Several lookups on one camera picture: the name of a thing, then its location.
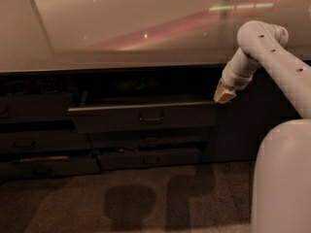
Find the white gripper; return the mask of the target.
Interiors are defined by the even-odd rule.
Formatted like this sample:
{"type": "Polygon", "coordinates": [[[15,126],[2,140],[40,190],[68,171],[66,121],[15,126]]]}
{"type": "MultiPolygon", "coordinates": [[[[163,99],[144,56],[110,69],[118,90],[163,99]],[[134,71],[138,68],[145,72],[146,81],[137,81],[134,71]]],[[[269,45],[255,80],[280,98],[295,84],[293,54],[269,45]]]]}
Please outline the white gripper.
{"type": "Polygon", "coordinates": [[[244,77],[233,70],[232,62],[229,61],[222,72],[222,79],[219,80],[214,101],[224,104],[236,97],[235,91],[243,90],[253,77],[244,77]]]}

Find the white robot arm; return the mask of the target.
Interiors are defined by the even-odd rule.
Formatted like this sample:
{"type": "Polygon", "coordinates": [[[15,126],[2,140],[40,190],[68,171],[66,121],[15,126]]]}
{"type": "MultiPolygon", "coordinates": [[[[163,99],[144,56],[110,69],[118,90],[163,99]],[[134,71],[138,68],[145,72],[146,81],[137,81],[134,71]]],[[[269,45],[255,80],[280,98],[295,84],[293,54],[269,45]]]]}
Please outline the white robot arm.
{"type": "Polygon", "coordinates": [[[275,126],[260,144],[251,233],[311,233],[311,67],[285,50],[288,41],[283,26],[244,23],[214,95],[217,103],[232,100],[263,67],[300,115],[275,126]]]}

